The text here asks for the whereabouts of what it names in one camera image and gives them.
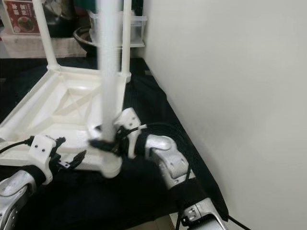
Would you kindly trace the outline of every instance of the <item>red label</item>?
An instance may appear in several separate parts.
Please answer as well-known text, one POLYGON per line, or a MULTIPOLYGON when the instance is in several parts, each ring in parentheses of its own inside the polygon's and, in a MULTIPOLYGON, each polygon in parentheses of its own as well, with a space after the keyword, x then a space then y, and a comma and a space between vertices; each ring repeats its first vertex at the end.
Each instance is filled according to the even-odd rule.
POLYGON ((15 34, 39 34, 33 3, 4 1, 15 34))

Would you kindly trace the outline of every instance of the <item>white plastic base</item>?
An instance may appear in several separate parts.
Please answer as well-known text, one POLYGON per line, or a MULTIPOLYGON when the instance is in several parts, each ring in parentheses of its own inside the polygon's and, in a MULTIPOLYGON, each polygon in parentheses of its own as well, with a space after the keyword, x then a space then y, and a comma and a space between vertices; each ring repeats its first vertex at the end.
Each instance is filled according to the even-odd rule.
MULTIPOLYGON (((126 77, 119 73, 118 77, 119 114, 126 77)), ((60 67, 60 71, 48 70, 1 123, 0 139, 3 141, 0 149, 37 134, 52 138, 65 137, 66 142, 58 149, 63 161, 71 161, 77 153, 87 150, 78 169, 100 171, 101 162, 106 161, 106 156, 90 148, 88 140, 101 137, 100 131, 95 129, 102 124, 101 83, 98 70, 71 67, 60 67)), ((26 145, 7 150, 0 155, 0 165, 26 165, 29 161, 28 151, 26 145)), ((115 161, 115 165, 110 165, 110 174, 118 173, 120 165, 121 159, 115 161)))

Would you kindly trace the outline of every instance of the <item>clear plastic box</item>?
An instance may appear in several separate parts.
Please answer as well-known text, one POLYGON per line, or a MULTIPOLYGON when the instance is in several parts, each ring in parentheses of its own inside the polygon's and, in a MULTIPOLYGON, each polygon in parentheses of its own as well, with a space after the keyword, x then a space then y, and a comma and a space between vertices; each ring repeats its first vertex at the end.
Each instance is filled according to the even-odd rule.
MULTIPOLYGON (((92 42, 96 45, 97 44, 97 38, 96 38, 96 31, 98 30, 98 13, 93 13, 91 11, 88 11, 88 14, 90 16, 90 21, 91 21, 91 27, 90 29, 90 36, 92 39, 92 42)), ((147 21, 146 16, 134 16, 134 12, 131 11, 131 37, 130 37, 130 47, 144 47, 144 42, 143 42, 143 32, 144 32, 144 27, 145 23, 147 21)), ((122 38, 122 31, 123 31, 123 20, 122 20, 122 11, 119 13, 119 25, 118 29, 120 30, 120 35, 119 37, 122 38)))

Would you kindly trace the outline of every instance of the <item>black cloth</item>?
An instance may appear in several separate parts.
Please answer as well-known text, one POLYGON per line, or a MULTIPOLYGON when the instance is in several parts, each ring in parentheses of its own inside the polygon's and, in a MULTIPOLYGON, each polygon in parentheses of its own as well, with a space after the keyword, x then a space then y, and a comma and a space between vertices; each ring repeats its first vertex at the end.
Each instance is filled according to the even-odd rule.
MULTIPOLYGON (((58 62, 64 66, 97 68, 95 58, 61 58, 58 62)), ((198 185, 226 219, 228 210, 217 183, 144 60, 131 59, 130 71, 132 78, 126 86, 123 107, 133 107, 142 124, 169 122, 182 130, 188 149, 185 156, 197 176, 198 185)), ((45 72, 43 59, 16 59, 6 63, 1 60, 1 77, 7 81, 0 92, 0 121, 45 72), (12 63, 19 68, 10 67, 12 63)), ((16 167, 1 166, 0 179, 16 170, 16 167)), ((120 174, 113 179, 105 179, 99 172, 61 171, 52 183, 40 187, 30 197, 20 212, 16 229, 126 229, 177 211, 176 200, 167 190, 157 166, 142 157, 124 158, 120 174)))

